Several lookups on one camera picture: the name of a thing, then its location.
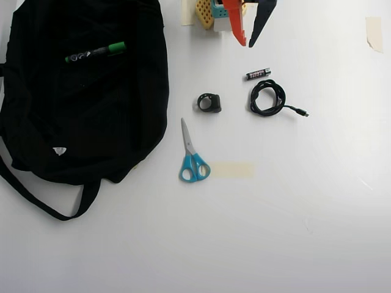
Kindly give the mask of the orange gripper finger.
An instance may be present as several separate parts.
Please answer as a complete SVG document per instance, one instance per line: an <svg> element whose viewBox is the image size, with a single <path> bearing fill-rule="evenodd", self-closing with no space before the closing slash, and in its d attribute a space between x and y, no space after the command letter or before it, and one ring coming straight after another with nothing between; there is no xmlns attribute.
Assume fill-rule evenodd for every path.
<svg viewBox="0 0 391 293"><path fill-rule="evenodd" d="M223 0L224 9L228 11L228 17L232 27L232 33L241 46L246 46L246 36L243 29L243 10L240 0Z"/></svg>

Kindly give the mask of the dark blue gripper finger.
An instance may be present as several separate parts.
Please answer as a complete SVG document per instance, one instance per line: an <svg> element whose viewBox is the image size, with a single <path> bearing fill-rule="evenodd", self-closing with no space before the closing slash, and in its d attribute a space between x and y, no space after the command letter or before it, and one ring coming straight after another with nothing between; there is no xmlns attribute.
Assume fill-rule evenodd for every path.
<svg viewBox="0 0 391 293"><path fill-rule="evenodd" d="M258 40L258 37L269 20L273 10L275 9L277 0L257 0L248 1L248 3L257 4L257 13L254 19L254 27L249 42L249 47L252 48Z"/></svg>

